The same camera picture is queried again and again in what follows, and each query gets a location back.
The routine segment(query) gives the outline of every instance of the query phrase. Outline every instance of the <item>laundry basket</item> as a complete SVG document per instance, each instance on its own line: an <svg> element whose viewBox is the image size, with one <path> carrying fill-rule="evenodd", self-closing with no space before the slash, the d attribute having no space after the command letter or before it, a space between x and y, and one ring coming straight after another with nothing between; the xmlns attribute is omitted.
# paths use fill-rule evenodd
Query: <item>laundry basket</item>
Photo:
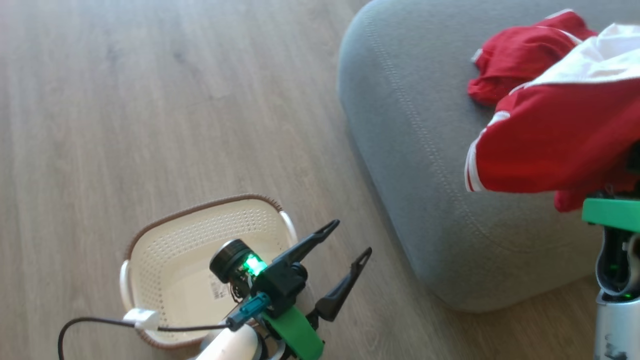
<svg viewBox="0 0 640 360"><path fill-rule="evenodd" d="M125 309L158 311L160 326L217 324L236 306L228 285L210 271L209 261L227 241L240 238L270 263L296 241L291 219L261 195L240 195L203 204L142 229L120 269ZM204 332L139 331L159 348L198 343Z"/></svg>

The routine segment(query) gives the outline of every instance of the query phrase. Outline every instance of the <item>green light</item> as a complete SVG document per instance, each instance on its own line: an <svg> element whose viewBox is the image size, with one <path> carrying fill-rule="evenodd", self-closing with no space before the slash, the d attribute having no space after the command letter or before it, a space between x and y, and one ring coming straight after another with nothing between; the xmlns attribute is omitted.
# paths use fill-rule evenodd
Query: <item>green light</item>
<svg viewBox="0 0 640 360"><path fill-rule="evenodd" d="M267 264L256 255L249 255L243 264L244 268L253 276L258 276L267 268Z"/></svg>

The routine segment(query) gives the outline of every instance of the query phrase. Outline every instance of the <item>green bracket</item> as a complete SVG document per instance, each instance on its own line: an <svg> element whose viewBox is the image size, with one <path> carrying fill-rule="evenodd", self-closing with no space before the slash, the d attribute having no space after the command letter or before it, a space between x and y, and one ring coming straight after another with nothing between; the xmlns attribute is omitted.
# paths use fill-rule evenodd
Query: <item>green bracket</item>
<svg viewBox="0 0 640 360"><path fill-rule="evenodd" d="M640 233L640 201L621 199L586 199L582 220Z"/></svg>
<svg viewBox="0 0 640 360"><path fill-rule="evenodd" d="M300 360L320 359L324 343L297 307L293 306L277 319L266 313L262 313L262 317L271 324Z"/></svg>

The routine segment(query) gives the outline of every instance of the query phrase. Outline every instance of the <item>white handle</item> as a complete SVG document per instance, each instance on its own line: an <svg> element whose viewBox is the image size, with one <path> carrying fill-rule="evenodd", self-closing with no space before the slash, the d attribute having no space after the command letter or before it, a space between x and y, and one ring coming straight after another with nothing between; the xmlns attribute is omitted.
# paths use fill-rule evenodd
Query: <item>white handle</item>
<svg viewBox="0 0 640 360"><path fill-rule="evenodd" d="M289 246L292 247L293 245L298 243L298 235L296 234L296 228L293 227L293 222L291 222L291 218L289 217L289 214L287 214L284 211L281 211L280 216L282 217L282 220L284 220L284 224L287 226L287 230L289 230Z"/></svg>
<svg viewBox="0 0 640 360"><path fill-rule="evenodd" d="M120 267L120 297L126 311L133 309L133 300L129 289L131 289L129 285L129 260L125 260Z"/></svg>

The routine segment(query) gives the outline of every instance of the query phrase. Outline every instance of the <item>gray fabric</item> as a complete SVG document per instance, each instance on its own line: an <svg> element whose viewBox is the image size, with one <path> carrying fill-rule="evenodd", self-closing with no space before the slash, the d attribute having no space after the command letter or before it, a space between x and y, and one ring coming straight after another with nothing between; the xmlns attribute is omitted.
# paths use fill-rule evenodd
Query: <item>gray fabric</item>
<svg viewBox="0 0 640 360"><path fill-rule="evenodd" d="M375 0L340 50L351 131L418 278L458 309L508 306L591 273L600 231L553 195L467 193L469 144L493 111L466 95L496 32L572 7L597 31L640 22L637 1Z"/></svg>

